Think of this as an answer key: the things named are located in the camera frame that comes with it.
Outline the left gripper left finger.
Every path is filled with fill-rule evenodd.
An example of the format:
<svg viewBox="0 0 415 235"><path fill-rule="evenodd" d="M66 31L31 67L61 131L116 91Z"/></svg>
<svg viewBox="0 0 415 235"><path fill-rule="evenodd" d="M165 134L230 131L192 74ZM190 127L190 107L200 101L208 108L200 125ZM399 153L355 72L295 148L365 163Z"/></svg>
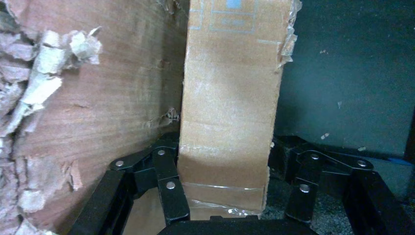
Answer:
<svg viewBox="0 0 415 235"><path fill-rule="evenodd" d="M159 139L148 148L114 160L72 225L70 235L120 235L134 200L157 188L164 221L190 219L177 171L178 141Z"/></svg>

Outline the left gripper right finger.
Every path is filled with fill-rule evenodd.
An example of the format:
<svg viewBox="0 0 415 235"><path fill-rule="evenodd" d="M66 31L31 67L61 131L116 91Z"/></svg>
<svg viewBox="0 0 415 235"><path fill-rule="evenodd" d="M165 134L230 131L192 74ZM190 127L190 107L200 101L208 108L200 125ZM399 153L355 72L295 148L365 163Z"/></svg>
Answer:
<svg viewBox="0 0 415 235"><path fill-rule="evenodd" d="M415 224L373 164L297 136L273 139L269 167L293 186L285 215L309 225L318 191L339 196L356 235L412 235Z"/></svg>

